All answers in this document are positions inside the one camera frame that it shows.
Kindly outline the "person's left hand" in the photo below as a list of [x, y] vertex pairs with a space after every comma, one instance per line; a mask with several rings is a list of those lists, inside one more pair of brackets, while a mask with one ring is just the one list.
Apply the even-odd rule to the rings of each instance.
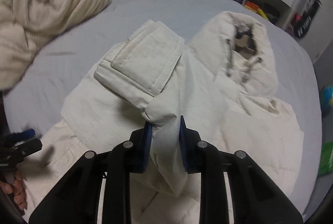
[[1, 189], [7, 195], [14, 195], [14, 203], [20, 210], [24, 210], [27, 206], [26, 193], [24, 188], [24, 182], [22, 174], [19, 170], [15, 172], [13, 184], [8, 184], [1, 181]]

